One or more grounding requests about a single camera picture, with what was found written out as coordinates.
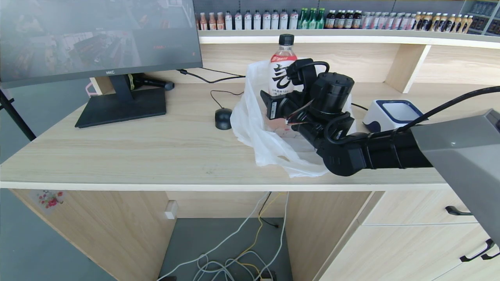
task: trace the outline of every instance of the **computer monitor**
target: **computer monitor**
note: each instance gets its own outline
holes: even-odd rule
[[[165,90],[128,74],[202,66],[193,0],[0,1],[2,87],[110,76],[79,128],[165,114]]]

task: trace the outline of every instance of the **gray floor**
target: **gray floor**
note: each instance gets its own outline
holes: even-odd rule
[[[39,136],[87,100],[88,79],[48,83],[11,89],[14,106]],[[16,124],[0,110],[0,163],[29,141]],[[10,191],[0,189],[0,280],[2,281],[113,281],[85,255],[31,212]],[[165,256],[162,274],[179,263],[192,260],[238,228],[241,219],[179,219]],[[218,261],[235,257],[251,245],[259,223],[251,219],[242,231],[209,257]],[[281,229],[264,225],[254,249],[269,262],[279,246]],[[254,259],[242,259],[262,268]],[[286,243],[270,267],[280,281],[291,281]],[[250,280],[238,266],[231,267],[237,281]],[[192,280],[195,264],[182,266],[174,275],[179,281]],[[208,274],[202,281],[210,280]],[[222,275],[217,279],[225,280]]]

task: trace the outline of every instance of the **black drawer handle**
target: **black drawer handle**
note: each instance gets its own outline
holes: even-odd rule
[[[498,255],[500,255],[500,252],[497,253],[496,255],[488,255],[487,253],[485,253],[485,254],[483,254],[481,256],[481,259],[483,259],[483,260],[491,260],[491,259],[493,259],[494,257],[496,257]]]
[[[495,246],[495,242],[493,242],[493,240],[490,238],[488,240],[486,240],[486,249],[482,250],[480,253],[478,253],[477,255],[471,257],[471,258],[468,258],[466,256],[461,256],[460,257],[460,260],[462,261],[462,263],[466,263],[466,262],[470,262],[472,261],[473,259],[485,254],[486,252],[488,252],[491,248],[493,248],[493,246]]]
[[[471,212],[459,211],[455,206],[446,206],[444,209],[453,216],[472,216]]]

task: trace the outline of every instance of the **green bottle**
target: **green bottle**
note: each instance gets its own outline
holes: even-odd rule
[[[309,27],[307,29],[316,29],[316,8],[311,8],[311,12],[309,14]]]
[[[309,27],[309,21],[308,21],[308,9],[307,8],[303,8],[303,13],[304,13],[304,17],[302,18],[301,21],[299,21],[299,26],[300,26],[300,29],[301,30],[306,30],[308,29]]]
[[[322,30],[323,28],[325,28],[325,19],[323,18],[324,14],[325,14],[325,8],[319,8],[319,13],[317,14],[316,18],[317,30]]]

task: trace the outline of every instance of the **bottle cap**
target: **bottle cap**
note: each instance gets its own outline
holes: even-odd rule
[[[281,34],[279,36],[279,44],[282,46],[292,46],[295,36],[293,34]]]

